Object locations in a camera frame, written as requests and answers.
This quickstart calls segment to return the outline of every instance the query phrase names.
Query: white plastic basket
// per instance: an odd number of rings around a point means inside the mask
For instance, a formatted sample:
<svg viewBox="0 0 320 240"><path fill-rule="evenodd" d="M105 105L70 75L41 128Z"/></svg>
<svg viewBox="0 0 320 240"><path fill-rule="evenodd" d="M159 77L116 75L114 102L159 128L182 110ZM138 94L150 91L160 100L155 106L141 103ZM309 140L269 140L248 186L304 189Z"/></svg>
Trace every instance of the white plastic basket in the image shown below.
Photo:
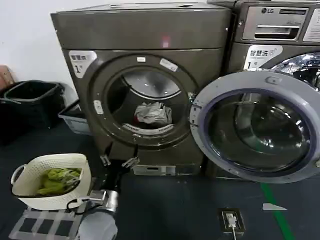
<svg viewBox="0 0 320 240"><path fill-rule="evenodd" d="M79 184L63 195L36 196L41 185L44 172L52 168L81 169ZM61 210L67 208L71 200L88 195L91 185L91 172L86 156L79 153L54 154L40 156L28 164L19 166L11 177L12 194L31 208L38 210ZM82 201L71 203L70 208L76 208Z"/></svg>

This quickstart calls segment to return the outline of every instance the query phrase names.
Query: dryer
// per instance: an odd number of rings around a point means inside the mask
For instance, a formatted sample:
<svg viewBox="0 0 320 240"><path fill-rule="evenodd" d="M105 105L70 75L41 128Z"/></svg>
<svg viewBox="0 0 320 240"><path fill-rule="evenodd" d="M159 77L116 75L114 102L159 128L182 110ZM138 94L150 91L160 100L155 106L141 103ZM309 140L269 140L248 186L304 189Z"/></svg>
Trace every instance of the dryer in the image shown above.
<svg viewBox="0 0 320 240"><path fill-rule="evenodd" d="M139 157L139 175L200 170L190 131L197 93L221 70L231 11L205 3L101 5L51 15L104 165ZM135 121L162 103L172 123Z"/></svg>

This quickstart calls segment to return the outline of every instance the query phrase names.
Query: sticker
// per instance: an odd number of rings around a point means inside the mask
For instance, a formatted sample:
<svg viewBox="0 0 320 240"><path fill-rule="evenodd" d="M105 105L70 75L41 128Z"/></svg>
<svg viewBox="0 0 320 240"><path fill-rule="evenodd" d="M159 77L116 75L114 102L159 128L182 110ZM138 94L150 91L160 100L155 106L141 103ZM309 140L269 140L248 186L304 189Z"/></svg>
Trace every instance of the sticker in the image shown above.
<svg viewBox="0 0 320 240"><path fill-rule="evenodd" d="M71 50L69 57L75 76L82 79L90 64L96 60L97 54L94 51Z"/></svg>
<svg viewBox="0 0 320 240"><path fill-rule="evenodd" d="M137 56L136 57L136 61L138 63L145 63L146 62L146 58L144 56Z"/></svg>
<svg viewBox="0 0 320 240"><path fill-rule="evenodd" d="M246 54L243 69L260 68L282 51L283 48L279 45L252 45Z"/></svg>
<svg viewBox="0 0 320 240"><path fill-rule="evenodd" d="M104 114L104 109L102 108L101 101L94 100L93 105L94 105L94 109L96 111L96 114L99 114L99 115Z"/></svg>
<svg viewBox="0 0 320 240"><path fill-rule="evenodd" d="M167 49L170 46L170 37L164 36L162 37L162 48Z"/></svg>
<svg viewBox="0 0 320 240"><path fill-rule="evenodd" d="M287 211L286 208L278 205L274 205L272 203L264 203L262 205L262 210L263 211Z"/></svg>
<svg viewBox="0 0 320 240"><path fill-rule="evenodd" d="M312 14L308 28L303 37L304 42L320 42L320 8L316 8Z"/></svg>
<svg viewBox="0 0 320 240"><path fill-rule="evenodd" d="M146 176L164 176L176 175L176 166L161 166L161 165L136 165L133 167L135 175Z"/></svg>
<svg viewBox="0 0 320 240"><path fill-rule="evenodd" d="M164 66L165 68L171 70L172 72L177 71L178 66L174 63L168 61L167 59L162 58L160 61L160 65Z"/></svg>

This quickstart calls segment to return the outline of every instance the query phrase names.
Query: black trash bin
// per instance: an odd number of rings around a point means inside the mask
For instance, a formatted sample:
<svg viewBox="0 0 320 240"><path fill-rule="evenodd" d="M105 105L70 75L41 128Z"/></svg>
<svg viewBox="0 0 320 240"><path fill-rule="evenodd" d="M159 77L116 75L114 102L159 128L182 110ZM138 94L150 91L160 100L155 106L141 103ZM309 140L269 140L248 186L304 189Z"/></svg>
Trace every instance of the black trash bin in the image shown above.
<svg viewBox="0 0 320 240"><path fill-rule="evenodd" d="M29 129L23 117L7 101L2 101L4 94L21 84L20 82L0 90L0 146L6 145Z"/></svg>
<svg viewBox="0 0 320 240"><path fill-rule="evenodd" d="M33 128L51 128L65 108L64 88L55 82L24 81L6 91L3 100Z"/></svg>

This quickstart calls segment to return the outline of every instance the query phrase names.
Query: floor outlet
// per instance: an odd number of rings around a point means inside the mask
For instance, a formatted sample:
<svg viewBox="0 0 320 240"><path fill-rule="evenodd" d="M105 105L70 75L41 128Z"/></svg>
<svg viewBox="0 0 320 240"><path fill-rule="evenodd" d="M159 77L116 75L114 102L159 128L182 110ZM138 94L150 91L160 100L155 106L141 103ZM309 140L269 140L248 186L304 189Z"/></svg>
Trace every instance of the floor outlet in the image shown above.
<svg viewBox="0 0 320 240"><path fill-rule="evenodd" d="M245 233L245 225L241 213L238 208L219 208L218 217L220 221L221 230L223 233L232 234L232 228L229 227L228 217L232 214L235 219L234 231L236 235L243 235Z"/></svg>

